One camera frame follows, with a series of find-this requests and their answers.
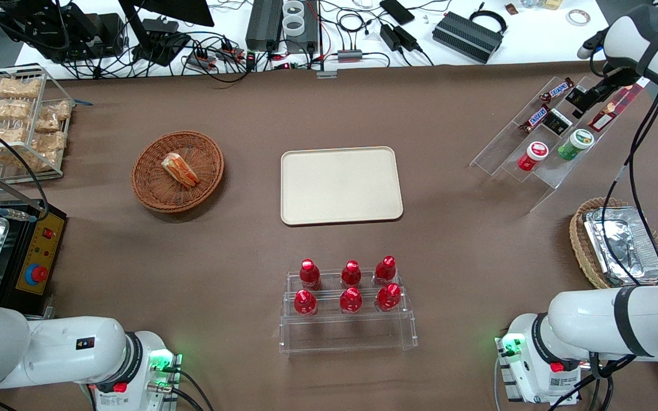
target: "green jar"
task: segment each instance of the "green jar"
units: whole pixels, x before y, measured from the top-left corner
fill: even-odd
[[[580,151],[590,148],[595,143],[593,133],[583,128],[578,128],[570,133],[567,141],[558,148],[558,154],[562,159],[570,161],[577,156]]]

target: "tape roll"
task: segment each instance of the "tape roll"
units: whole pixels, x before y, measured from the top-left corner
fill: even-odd
[[[297,15],[303,17],[303,3],[299,0],[288,0],[284,3],[284,16]]]
[[[580,9],[570,10],[565,15],[567,22],[574,26],[585,26],[591,21],[591,15]]]
[[[287,36],[296,37],[303,34],[306,27],[303,24],[303,17],[298,15],[288,15],[283,20],[284,33]]]

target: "yellow control panel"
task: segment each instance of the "yellow control panel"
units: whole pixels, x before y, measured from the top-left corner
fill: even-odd
[[[53,213],[37,222],[22,270],[17,278],[16,289],[38,296],[45,293],[45,285],[50,278],[50,270],[64,227],[65,220]]]

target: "white roll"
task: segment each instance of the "white roll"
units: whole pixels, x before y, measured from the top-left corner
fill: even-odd
[[[299,0],[288,0],[284,3],[284,17],[297,15],[303,17],[303,3]]]
[[[291,29],[288,26],[291,23],[298,23],[300,26]],[[300,36],[301,34],[303,34],[303,31],[306,29],[306,27],[303,24],[303,17],[298,15],[285,16],[283,20],[283,26],[284,26],[284,33],[287,36],[291,36],[291,37]]]

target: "acrylic display rack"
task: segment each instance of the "acrylic display rack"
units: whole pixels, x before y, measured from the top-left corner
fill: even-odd
[[[39,112],[42,109],[43,105],[46,104],[58,104],[61,101],[68,101],[70,107],[75,107],[75,101],[71,98],[70,94],[65,91],[60,83],[55,80],[50,73],[47,72],[44,68],[39,65],[28,65],[22,67],[8,67],[0,68],[0,80],[2,78],[13,78],[17,80],[29,80],[38,78],[42,81],[42,85],[39,89],[39,94],[36,99],[32,99],[31,109],[27,116],[27,122],[29,124],[35,124],[37,119],[39,119]],[[12,120],[0,120],[0,128],[11,128],[13,127]],[[60,131],[65,134],[65,140],[67,139],[67,130],[70,127],[70,118],[64,120],[60,124]],[[28,135],[26,136],[26,141],[15,141],[9,143],[11,147],[15,148],[21,154],[27,154],[34,156],[31,158],[39,159],[44,164],[47,164],[47,169],[44,171],[35,171],[37,179],[55,179],[62,177],[62,157],[64,150],[59,150],[57,153],[57,158],[51,162],[46,159],[42,154],[37,151],[32,143],[34,140],[35,127],[27,127]],[[7,154],[8,151],[0,144],[0,155]],[[20,182],[31,182],[32,178],[26,169],[23,167],[14,167],[11,164],[4,164],[0,161],[0,180],[7,184],[20,183]]]
[[[281,342],[279,351],[290,356],[296,353],[341,352],[358,349],[402,348],[418,346],[415,315],[405,287],[400,304],[389,312],[375,309],[374,300],[380,287],[372,285],[374,268],[361,268],[360,294],[362,308],[354,314],[343,314],[339,297],[344,292],[340,283],[342,270],[322,271],[322,288],[311,291],[318,303],[318,312],[302,317],[293,307],[296,292],[302,289],[298,272],[286,278],[286,292],[281,309]],[[400,274],[395,283],[402,286]]]
[[[572,103],[565,99],[570,92],[570,90],[566,90],[562,95],[557,96],[550,103],[546,103],[550,109],[554,108],[558,110],[560,114],[564,115],[570,120],[570,122],[572,122],[572,125],[566,128],[561,135],[556,135],[555,132],[551,131],[550,128],[543,124],[538,125],[529,135],[520,130],[519,126],[526,122],[541,108],[543,101],[540,100],[540,94],[549,92],[562,82],[563,79],[557,77],[550,80],[544,88],[532,97],[532,100],[527,103],[527,106],[525,106],[506,127],[502,128],[501,132],[491,140],[491,143],[486,145],[486,148],[484,148],[470,164],[470,166],[480,167],[489,175],[497,175],[500,171],[504,171],[521,183],[524,183],[527,179],[530,179],[530,177],[541,180],[541,182],[548,186],[548,189],[530,211],[535,210],[535,208],[545,201],[546,198],[553,195],[553,193],[565,181],[572,169],[577,166],[580,159],[585,157],[587,152],[592,150],[595,145],[598,144],[603,135],[611,129],[613,122],[616,121],[616,119],[613,119],[613,122],[606,125],[601,132],[596,132],[588,126],[588,123],[591,122],[593,117],[595,117],[603,107],[603,104],[601,103],[593,105],[593,107],[585,112],[580,119],[575,119],[572,113],[577,109]],[[576,81],[575,84],[589,90],[596,85],[596,81],[593,81],[588,77],[583,77],[580,81]],[[591,148],[588,148],[588,150],[579,153],[573,160],[566,161],[559,156],[557,150],[568,140],[570,133],[578,128],[584,128],[593,133],[595,144],[593,144]],[[545,143],[550,152],[547,158],[537,164],[532,171],[523,171],[517,166],[517,159],[525,153],[527,147],[533,141],[541,141]]]

